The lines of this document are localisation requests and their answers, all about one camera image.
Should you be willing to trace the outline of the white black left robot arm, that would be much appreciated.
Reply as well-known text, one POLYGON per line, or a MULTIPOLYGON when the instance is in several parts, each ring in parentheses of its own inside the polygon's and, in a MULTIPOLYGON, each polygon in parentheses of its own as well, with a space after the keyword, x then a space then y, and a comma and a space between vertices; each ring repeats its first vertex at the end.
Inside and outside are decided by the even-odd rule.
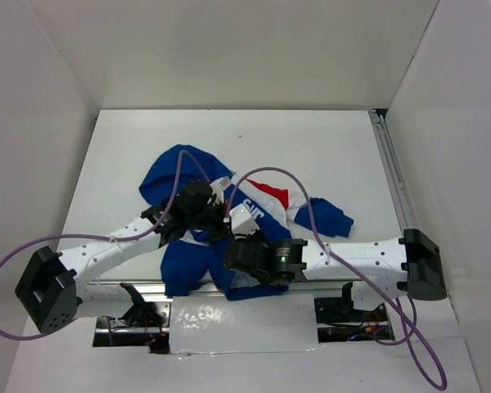
POLYGON ((117 301, 115 315, 128 327, 137 326, 152 306, 128 283, 87 291, 102 274, 142 254, 182 238, 189 230, 228 235, 224 222, 224 192, 229 177, 212 183, 192 180, 179 194, 144 210, 105 241, 94 241, 63 251, 45 246, 27 264, 15 294, 39 332, 49 334, 92 311, 94 301, 117 301))

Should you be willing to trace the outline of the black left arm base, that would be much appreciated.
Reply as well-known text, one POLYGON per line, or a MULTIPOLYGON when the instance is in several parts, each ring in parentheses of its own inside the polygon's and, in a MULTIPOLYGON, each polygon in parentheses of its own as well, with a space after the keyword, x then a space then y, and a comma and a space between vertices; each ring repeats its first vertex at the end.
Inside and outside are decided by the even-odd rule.
POLYGON ((147 311, 134 322, 122 318, 98 317, 92 347, 145 347, 152 354, 169 354, 172 303, 172 299, 160 299, 154 303, 153 313, 147 311))

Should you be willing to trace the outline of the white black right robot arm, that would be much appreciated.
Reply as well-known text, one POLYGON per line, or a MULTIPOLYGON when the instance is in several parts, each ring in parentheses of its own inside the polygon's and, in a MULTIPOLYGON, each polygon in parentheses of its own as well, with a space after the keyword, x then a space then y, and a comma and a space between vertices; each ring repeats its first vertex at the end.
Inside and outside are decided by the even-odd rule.
POLYGON ((229 244, 223 265, 266 284, 351 282, 353 286, 343 291, 340 310, 348 320, 358 321, 383 300, 354 271, 339 262, 339 258, 372 280, 391 299, 447 298, 440 249, 415 228, 406 229, 402 236, 390 240, 363 243, 321 245, 315 239, 284 239, 269 246, 242 238, 229 244))

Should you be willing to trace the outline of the blue white red jacket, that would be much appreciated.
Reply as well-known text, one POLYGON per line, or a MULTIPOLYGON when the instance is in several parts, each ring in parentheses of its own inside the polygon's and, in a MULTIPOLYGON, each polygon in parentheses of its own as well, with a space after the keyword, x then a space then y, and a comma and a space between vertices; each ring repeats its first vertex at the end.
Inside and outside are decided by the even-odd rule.
MULTIPOLYGON (((300 190, 274 187, 252 178, 242 180, 212 154, 177 144, 161 153, 139 186, 151 206, 166 202, 173 190, 191 181, 225 182, 223 195, 233 207, 250 213, 267 240, 276 245, 293 238, 292 224, 316 229, 326 237, 349 237, 354 220, 341 208, 321 197, 305 197, 300 190)), ((287 291, 284 285, 262 283, 248 273, 249 257, 238 255, 245 239, 216 241, 199 229, 188 230, 165 248, 160 273, 169 297, 188 296, 209 275, 228 300, 275 296, 287 291)))

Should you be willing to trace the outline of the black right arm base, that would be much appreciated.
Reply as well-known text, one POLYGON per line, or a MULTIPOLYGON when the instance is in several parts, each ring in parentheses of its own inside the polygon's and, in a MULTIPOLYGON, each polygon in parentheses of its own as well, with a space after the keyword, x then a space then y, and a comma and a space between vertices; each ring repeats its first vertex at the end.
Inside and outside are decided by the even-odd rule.
POLYGON ((351 282, 346 283, 339 296, 314 298, 318 342, 393 340, 384 304, 370 311, 355 309, 352 286, 351 282))

